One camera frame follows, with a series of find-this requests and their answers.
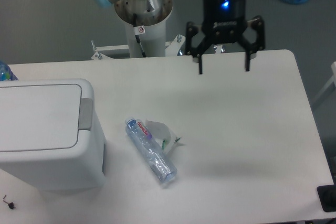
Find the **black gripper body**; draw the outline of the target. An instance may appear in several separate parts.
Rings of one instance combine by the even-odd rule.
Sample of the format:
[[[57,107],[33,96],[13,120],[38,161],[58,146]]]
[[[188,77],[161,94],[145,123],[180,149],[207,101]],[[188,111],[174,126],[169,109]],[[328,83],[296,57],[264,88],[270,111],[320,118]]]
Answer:
[[[202,32],[206,37],[223,28],[225,35],[236,28],[246,27],[246,0],[203,0]]]

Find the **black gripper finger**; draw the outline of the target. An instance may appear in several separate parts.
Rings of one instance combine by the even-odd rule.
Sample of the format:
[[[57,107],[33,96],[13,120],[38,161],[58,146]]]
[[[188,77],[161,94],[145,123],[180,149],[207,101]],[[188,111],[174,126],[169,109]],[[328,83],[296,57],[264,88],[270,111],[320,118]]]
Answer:
[[[196,36],[200,31],[203,32],[204,38],[200,42],[200,44],[196,47],[192,46],[192,39]],[[187,55],[193,57],[193,61],[198,63],[199,74],[203,74],[203,62],[202,55],[205,51],[215,42],[216,30],[213,26],[210,25],[198,25],[194,22],[186,23],[186,41],[185,41],[185,50]]]
[[[251,28],[256,33],[254,42],[248,41],[243,33],[247,28]],[[250,71],[250,61],[252,54],[265,49],[265,21],[261,16],[255,16],[251,20],[242,19],[238,22],[238,32],[236,42],[245,51],[245,71]]]

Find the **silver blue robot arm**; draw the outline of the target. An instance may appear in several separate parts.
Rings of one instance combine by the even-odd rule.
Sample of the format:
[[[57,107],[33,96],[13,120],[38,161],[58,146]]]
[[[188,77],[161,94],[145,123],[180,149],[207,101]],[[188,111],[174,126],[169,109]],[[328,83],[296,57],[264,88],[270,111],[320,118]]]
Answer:
[[[124,22],[132,58],[166,55],[166,20],[172,0],[96,0],[101,6],[114,6]],[[265,48],[265,23],[256,16],[247,20],[246,0],[203,0],[201,24],[188,22],[185,52],[199,65],[213,45],[238,43],[245,51],[245,69],[250,70],[253,54]]]

